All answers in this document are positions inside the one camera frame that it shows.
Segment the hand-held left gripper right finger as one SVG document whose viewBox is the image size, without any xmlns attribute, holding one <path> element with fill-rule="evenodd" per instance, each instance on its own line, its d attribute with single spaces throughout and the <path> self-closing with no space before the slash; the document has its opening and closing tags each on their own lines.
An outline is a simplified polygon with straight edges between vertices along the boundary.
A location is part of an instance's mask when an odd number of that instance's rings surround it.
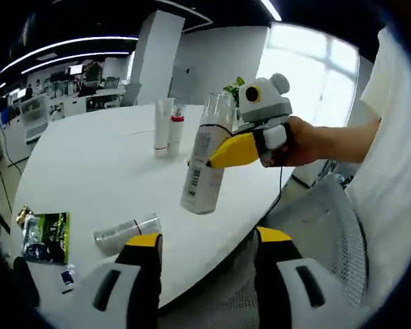
<svg viewBox="0 0 411 329">
<path fill-rule="evenodd" d="M 340 282 L 303 258 L 287 234 L 256 227 L 255 290 L 261 328 L 350 328 L 351 306 Z"/>
</svg>

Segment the person's right hand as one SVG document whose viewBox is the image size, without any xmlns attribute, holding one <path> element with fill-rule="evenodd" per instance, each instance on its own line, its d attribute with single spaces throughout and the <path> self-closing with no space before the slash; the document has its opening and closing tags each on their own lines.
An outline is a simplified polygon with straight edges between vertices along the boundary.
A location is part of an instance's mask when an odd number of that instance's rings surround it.
<svg viewBox="0 0 411 329">
<path fill-rule="evenodd" d="M 272 151 L 274 167 L 299 167 L 319 159 L 316 128 L 299 117 L 289 117 L 285 124 L 286 142 Z"/>
</svg>

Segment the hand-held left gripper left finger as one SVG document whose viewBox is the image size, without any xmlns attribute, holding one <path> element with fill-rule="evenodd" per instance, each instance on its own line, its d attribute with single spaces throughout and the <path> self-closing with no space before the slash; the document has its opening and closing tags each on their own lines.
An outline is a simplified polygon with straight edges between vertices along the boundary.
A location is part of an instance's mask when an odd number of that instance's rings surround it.
<svg viewBox="0 0 411 329">
<path fill-rule="evenodd" d="M 162 234 L 137 235 L 88 274 L 69 304 L 69 328 L 157 328 Z"/>
</svg>

